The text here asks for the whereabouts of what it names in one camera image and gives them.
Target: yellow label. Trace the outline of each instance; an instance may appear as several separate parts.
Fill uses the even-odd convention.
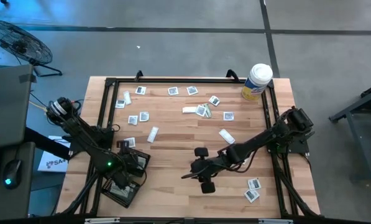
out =
[[[246,100],[257,100],[260,95],[259,94],[257,94],[257,95],[256,94],[253,94],[251,88],[248,88],[246,86],[243,86],[242,96]]]

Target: concrete floor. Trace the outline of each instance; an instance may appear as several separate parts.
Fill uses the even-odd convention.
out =
[[[266,5],[272,29],[371,30],[371,0],[266,0]],[[12,0],[9,9],[0,4],[0,19],[47,26],[264,28],[258,0]],[[270,64],[265,34],[31,33],[53,52],[50,65],[64,72],[33,86],[44,102],[82,99],[92,75],[142,70],[151,76],[223,76],[232,68],[246,77],[253,64]],[[363,161],[348,125],[327,119],[371,86],[371,36],[273,35],[273,44],[280,76],[291,79],[297,106],[314,122],[309,148],[322,214],[371,222],[371,181],[349,180]],[[0,64],[18,62],[0,48]],[[63,134],[33,106],[27,124],[44,135]],[[63,175],[37,172],[40,157],[38,151],[29,213],[49,215],[58,197],[54,185]]]

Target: wooden table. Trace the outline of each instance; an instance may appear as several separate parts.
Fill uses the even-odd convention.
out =
[[[81,117],[90,125],[96,125],[106,77],[90,77],[81,111]],[[295,105],[290,80],[274,79],[275,92],[280,113]],[[146,86],[145,95],[136,95],[137,86]],[[176,83],[121,83],[118,99],[123,99],[123,92],[130,91],[131,105],[116,109],[114,124],[121,130],[115,134],[112,149],[117,151],[116,141],[135,137],[136,149],[150,154],[147,168],[148,179],[140,189],[129,208],[124,208],[101,195],[98,216],[120,217],[214,217],[214,218],[278,218],[280,216],[277,191],[273,178],[270,155],[266,149],[258,151],[248,172],[238,174],[222,171],[213,179],[216,192],[202,194],[199,183],[193,179],[181,179],[188,174],[190,164],[196,159],[194,148],[207,147],[210,156],[217,156],[217,151],[228,144],[219,135],[226,129],[237,142],[244,142],[264,131],[265,120],[262,101],[247,101],[240,94],[240,84],[193,84],[199,93],[188,96],[186,87],[192,84]],[[167,88],[177,86],[180,94],[169,96]],[[109,93],[104,124],[107,122],[111,102],[112,88]],[[207,103],[212,95],[221,102],[217,107],[210,104],[213,117],[202,118],[197,114],[183,114],[182,107],[197,106]],[[148,122],[139,122],[137,126],[127,123],[129,115],[139,115],[148,111]],[[233,111],[234,121],[223,121],[223,111]],[[159,128],[154,143],[147,142],[152,126]],[[66,209],[85,184],[89,155],[82,152],[68,165],[57,211]],[[313,179],[305,158],[297,154],[289,155],[293,184],[309,207],[319,213]],[[247,179],[258,177],[262,189],[260,197],[250,203],[245,197]],[[283,191],[288,211],[290,203],[287,190]],[[88,202],[91,208],[94,188]]]

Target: white lid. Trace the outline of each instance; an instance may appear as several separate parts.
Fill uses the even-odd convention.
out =
[[[269,65],[258,63],[250,70],[249,78],[258,85],[266,85],[272,79],[272,69]]]

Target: fan grille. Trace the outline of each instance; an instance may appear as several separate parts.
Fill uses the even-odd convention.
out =
[[[50,49],[38,38],[4,21],[0,21],[0,47],[32,65],[45,65],[53,60]]]

